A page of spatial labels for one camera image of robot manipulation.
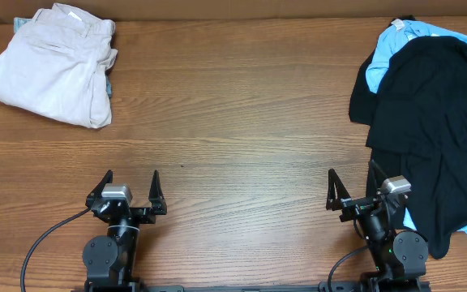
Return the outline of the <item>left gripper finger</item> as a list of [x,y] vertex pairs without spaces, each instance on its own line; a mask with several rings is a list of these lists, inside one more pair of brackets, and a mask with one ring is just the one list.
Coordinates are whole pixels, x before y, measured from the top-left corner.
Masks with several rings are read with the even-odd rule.
[[151,213],[155,215],[166,215],[167,205],[163,192],[161,190],[160,175],[157,170],[154,171],[152,176],[152,183],[148,195],[148,200],[151,203]]
[[96,199],[101,198],[101,193],[105,188],[105,185],[113,181],[113,171],[108,170],[104,175],[103,179],[93,188],[86,198],[85,205],[87,208],[91,208]]

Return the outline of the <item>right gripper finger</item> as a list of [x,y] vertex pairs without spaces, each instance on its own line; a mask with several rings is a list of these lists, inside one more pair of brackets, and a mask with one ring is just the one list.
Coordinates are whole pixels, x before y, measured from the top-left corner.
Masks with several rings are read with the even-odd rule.
[[369,161],[368,166],[366,197],[371,197],[380,193],[383,181],[386,180],[388,176],[374,159]]
[[334,169],[328,171],[328,197],[326,202],[327,210],[341,210],[344,203],[352,198]]

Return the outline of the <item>black t-shirt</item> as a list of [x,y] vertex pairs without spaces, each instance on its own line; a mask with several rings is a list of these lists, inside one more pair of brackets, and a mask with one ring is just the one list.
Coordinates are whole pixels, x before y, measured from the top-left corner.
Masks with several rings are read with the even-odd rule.
[[392,56],[367,139],[401,157],[407,209],[436,259],[467,225],[467,44],[423,36]]

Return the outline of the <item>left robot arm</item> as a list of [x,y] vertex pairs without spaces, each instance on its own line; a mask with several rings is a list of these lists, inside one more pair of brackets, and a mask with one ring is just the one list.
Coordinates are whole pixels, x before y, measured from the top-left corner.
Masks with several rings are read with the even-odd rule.
[[107,234],[90,239],[83,250],[87,269],[86,291],[145,291],[145,284],[133,276],[141,225],[154,224],[167,213],[160,176],[153,173],[147,207],[133,207],[131,189],[114,184],[108,170],[90,192],[86,206],[93,216],[108,225]]

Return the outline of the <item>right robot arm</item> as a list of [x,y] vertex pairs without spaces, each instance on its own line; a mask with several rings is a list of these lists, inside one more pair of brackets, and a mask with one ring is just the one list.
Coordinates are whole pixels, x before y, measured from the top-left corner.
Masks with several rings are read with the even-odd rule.
[[328,171],[326,209],[340,211],[340,221],[351,221],[366,245],[338,260],[328,274],[326,288],[335,291],[334,272],[347,259],[368,251],[375,263],[374,272],[362,273],[360,280],[349,286],[354,291],[428,291],[426,274],[428,243],[415,230],[396,231],[392,215],[406,205],[411,183],[402,175],[388,177],[373,160],[369,172],[375,180],[374,195],[354,199],[334,169]]

